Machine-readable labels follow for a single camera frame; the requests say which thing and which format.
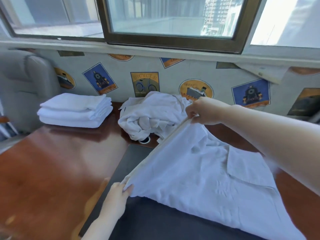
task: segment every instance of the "black mat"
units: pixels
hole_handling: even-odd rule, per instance
[[[129,145],[109,184],[82,227],[83,236],[98,218],[102,203],[114,182],[121,182],[152,149]],[[110,240],[261,240],[262,238],[203,218],[192,216],[144,197],[128,198],[126,210],[118,220]]]

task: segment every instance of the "high-rise building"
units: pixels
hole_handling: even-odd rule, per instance
[[[241,7],[242,3],[243,0],[206,0],[201,35],[223,36],[224,33],[226,34],[225,27],[229,26],[226,22],[232,20],[227,19],[229,11],[234,12],[234,8]]]

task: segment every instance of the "chair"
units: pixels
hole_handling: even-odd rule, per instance
[[[22,50],[0,52],[0,101],[5,115],[0,123],[10,121],[20,134],[32,133],[42,126],[37,115],[40,104],[58,94],[60,85],[49,61]],[[14,138],[0,142],[0,153],[4,144],[14,144]]]

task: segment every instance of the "forearm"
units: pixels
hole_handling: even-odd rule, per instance
[[[222,123],[320,195],[320,126],[232,105]]]
[[[108,240],[117,221],[115,218],[98,217],[90,225],[82,240]]]

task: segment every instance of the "brown tabletop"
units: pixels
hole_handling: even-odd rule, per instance
[[[78,239],[78,232],[131,141],[118,126],[120,103],[96,129],[43,126],[0,155],[1,235],[23,240]],[[217,138],[257,151],[223,125]],[[154,148],[157,137],[143,146]],[[320,239],[320,197],[282,172],[276,183],[296,226]]]

